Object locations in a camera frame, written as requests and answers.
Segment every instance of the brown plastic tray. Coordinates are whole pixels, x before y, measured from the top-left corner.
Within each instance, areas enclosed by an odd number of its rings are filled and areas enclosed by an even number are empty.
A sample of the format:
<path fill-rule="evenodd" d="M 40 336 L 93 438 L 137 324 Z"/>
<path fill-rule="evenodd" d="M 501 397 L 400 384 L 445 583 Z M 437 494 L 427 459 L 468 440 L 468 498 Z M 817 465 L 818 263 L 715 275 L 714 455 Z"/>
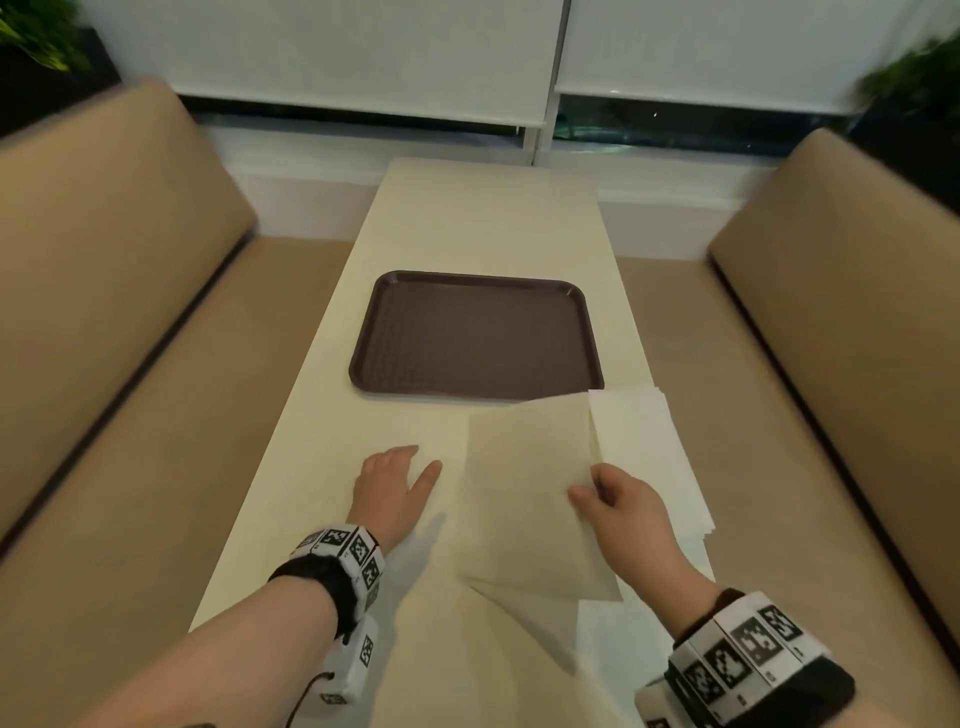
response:
<path fill-rule="evenodd" d="M 349 373 L 379 394 L 535 400 L 603 389 L 579 288 L 451 273 L 377 279 Z"/>

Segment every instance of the green leaves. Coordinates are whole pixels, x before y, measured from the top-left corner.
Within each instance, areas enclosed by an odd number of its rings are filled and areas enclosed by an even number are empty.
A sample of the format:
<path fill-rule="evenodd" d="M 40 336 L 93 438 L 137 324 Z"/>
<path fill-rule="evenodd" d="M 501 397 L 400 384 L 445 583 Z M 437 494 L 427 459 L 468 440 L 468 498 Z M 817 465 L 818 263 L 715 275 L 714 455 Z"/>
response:
<path fill-rule="evenodd" d="M 860 82 L 874 99 L 890 99 L 906 111 L 922 113 L 960 129 L 960 31 L 933 39 Z"/>
<path fill-rule="evenodd" d="M 58 71 L 86 70 L 76 0 L 0 0 L 0 45 L 15 45 Z"/>

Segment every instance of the hand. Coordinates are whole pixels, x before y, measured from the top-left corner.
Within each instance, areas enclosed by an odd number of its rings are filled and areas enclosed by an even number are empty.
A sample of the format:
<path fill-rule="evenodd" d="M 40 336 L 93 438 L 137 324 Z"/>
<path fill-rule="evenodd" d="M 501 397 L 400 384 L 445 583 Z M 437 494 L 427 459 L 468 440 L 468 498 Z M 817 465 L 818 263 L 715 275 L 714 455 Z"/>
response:
<path fill-rule="evenodd" d="M 713 607 L 722 590 L 680 551 L 657 491 L 606 463 L 593 466 L 591 474 L 595 487 L 570 488 L 570 503 L 593 528 L 611 569 L 676 638 Z"/>
<path fill-rule="evenodd" d="M 410 460 L 419 449 L 418 445 L 408 445 L 371 455 L 363 461 L 353 483 L 353 505 L 347 522 L 370 531 L 384 556 L 413 531 L 444 466 L 434 460 L 408 489 Z"/>

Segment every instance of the table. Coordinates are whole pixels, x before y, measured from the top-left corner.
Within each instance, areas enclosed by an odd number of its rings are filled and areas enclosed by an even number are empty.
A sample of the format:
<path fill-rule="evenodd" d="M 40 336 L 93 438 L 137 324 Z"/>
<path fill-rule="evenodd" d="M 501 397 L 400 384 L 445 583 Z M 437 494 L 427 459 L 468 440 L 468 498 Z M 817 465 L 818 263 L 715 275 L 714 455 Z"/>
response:
<path fill-rule="evenodd" d="M 397 269 L 560 279 L 584 292 L 608 387 L 651 380 L 593 190 L 531 167 L 396 159 L 390 166 L 264 453 L 193 627 L 261 586 L 312 528 L 341 521 L 360 463 L 418 443 L 444 473 L 416 533 L 390 558 L 362 703 L 333 720 L 305 700 L 295 725 L 637 725 L 633 691 L 669 639 L 625 604 L 581 602 L 571 674 L 496 605 L 458 582 L 444 529 L 483 402 L 365 395 L 348 364 L 373 282 Z M 702 543 L 684 545 L 708 572 Z"/>

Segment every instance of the bench backrest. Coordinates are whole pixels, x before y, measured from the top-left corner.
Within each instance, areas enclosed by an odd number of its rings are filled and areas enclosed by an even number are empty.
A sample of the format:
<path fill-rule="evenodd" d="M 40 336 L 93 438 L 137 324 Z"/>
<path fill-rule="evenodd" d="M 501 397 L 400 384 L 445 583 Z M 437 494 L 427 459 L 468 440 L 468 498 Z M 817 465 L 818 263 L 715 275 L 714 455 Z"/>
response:
<path fill-rule="evenodd" d="M 0 536 L 254 222 L 161 81 L 0 144 Z"/>
<path fill-rule="evenodd" d="M 710 251 L 960 639 L 960 219 L 820 131 Z"/>

